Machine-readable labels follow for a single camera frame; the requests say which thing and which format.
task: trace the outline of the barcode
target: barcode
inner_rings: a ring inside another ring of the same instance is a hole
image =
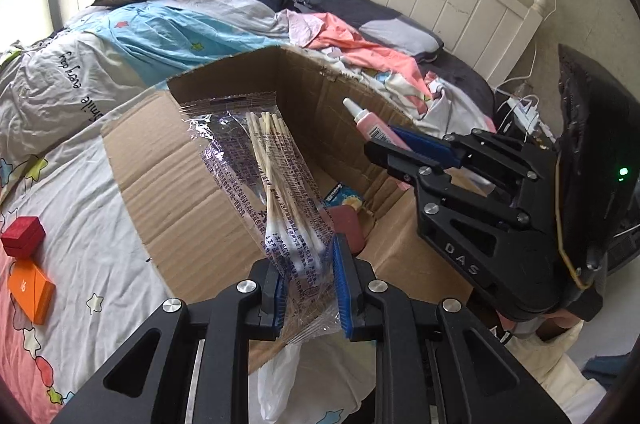
[[[373,126],[373,129],[369,132],[369,135],[372,139],[382,140],[383,142],[389,142],[389,144],[393,144],[393,140],[389,138],[385,132],[382,131],[378,126]]]

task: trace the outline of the yellow star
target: yellow star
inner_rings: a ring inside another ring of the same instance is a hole
[[[62,405],[62,395],[54,390],[53,386],[47,390],[47,395],[49,395],[49,400],[52,404]]]
[[[29,169],[29,172],[24,176],[24,179],[32,179],[34,182],[37,182],[40,179],[40,172],[49,165],[46,159],[39,159],[37,162]]]

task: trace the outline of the white star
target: white star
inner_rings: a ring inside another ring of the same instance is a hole
[[[31,359],[35,359],[36,352],[41,349],[40,343],[36,339],[36,329],[31,328],[31,330],[27,330],[23,328],[22,333],[24,334],[24,344],[22,347],[31,354]]]
[[[102,301],[103,297],[94,295],[91,296],[91,299],[87,301],[86,305],[89,307],[89,313],[93,314],[94,312],[102,312]]]

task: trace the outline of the sealed edge of package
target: sealed edge of package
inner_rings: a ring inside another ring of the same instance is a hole
[[[199,100],[182,113],[207,169],[289,281],[287,314],[306,327],[334,297],[333,230],[275,93]]]

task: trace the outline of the yellow cable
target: yellow cable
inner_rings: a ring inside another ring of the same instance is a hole
[[[564,245],[562,243],[562,220],[560,218],[560,155],[558,155],[558,159],[556,160],[556,231],[558,232],[558,252],[560,256],[562,256],[562,260],[569,270],[569,274],[571,274],[578,289],[587,290],[591,286],[591,283],[588,285],[582,283],[580,276],[574,268],[574,264],[571,263],[571,258],[569,258],[564,251]]]

